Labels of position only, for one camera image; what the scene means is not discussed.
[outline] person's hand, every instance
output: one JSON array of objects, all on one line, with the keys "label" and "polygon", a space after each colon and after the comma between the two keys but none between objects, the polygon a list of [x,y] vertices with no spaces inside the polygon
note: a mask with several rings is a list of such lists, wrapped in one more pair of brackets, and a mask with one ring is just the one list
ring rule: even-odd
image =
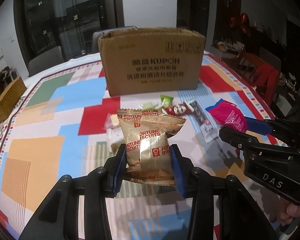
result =
[{"label": "person's hand", "polygon": [[296,206],[281,197],[277,214],[279,223],[282,226],[289,225],[297,217],[300,217],[300,206]]}]

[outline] tablecloth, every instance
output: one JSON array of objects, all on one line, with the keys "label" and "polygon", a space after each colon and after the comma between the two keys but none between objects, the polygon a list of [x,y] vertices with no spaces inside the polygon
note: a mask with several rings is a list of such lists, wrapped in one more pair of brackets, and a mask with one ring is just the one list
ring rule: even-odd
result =
[{"label": "tablecloth", "polygon": [[[70,60],[25,80],[24,98],[11,117],[0,124],[0,223],[16,238],[41,201],[64,174],[87,175],[113,156],[107,151],[104,122],[118,108],[137,108],[160,100],[162,93],[111,98],[99,54]],[[174,103],[196,98],[202,108],[223,98],[245,116],[268,119],[273,114],[258,94],[229,67],[204,55],[196,90],[165,91]],[[169,143],[211,175],[236,175],[249,190],[273,227],[279,197],[243,174],[243,156],[217,139],[207,144],[192,115]],[[280,144],[272,136],[254,133],[260,142]],[[84,239],[83,196],[79,201],[79,237]],[[107,199],[113,239],[162,239],[168,232],[186,238],[192,199],[182,199],[172,186],[149,186],[124,181],[120,193]],[[218,239],[218,198],[215,197]]]}]

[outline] fortune biscuit packet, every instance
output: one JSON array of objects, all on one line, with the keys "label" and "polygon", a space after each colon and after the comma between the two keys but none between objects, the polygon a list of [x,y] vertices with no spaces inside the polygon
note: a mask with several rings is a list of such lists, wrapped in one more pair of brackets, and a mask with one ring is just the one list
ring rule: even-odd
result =
[{"label": "fortune biscuit packet", "polygon": [[168,138],[186,119],[156,111],[119,109],[118,119],[127,148],[124,179],[143,184],[172,185]]}]

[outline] wicker box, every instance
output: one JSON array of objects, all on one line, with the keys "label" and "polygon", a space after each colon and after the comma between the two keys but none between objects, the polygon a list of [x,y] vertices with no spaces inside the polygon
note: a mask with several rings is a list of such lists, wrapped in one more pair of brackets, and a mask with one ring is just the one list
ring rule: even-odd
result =
[{"label": "wicker box", "polygon": [[26,86],[21,77],[13,80],[0,95],[0,123],[11,114],[19,98],[26,91]]}]

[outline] red balloon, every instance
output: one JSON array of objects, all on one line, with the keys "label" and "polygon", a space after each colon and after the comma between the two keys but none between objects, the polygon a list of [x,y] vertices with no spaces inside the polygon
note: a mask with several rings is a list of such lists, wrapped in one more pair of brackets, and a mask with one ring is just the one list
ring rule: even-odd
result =
[{"label": "red balloon", "polygon": [[230,18],[229,25],[230,25],[231,28],[233,28],[236,25],[236,19],[235,19],[235,17],[231,17]]},{"label": "red balloon", "polygon": [[241,16],[240,16],[240,18],[241,18],[241,24],[250,25],[248,14],[242,13]]},{"label": "red balloon", "polygon": [[251,36],[250,26],[247,26],[247,25],[241,25],[240,28],[241,28],[242,32],[243,32],[244,34],[246,34],[248,37]]}]

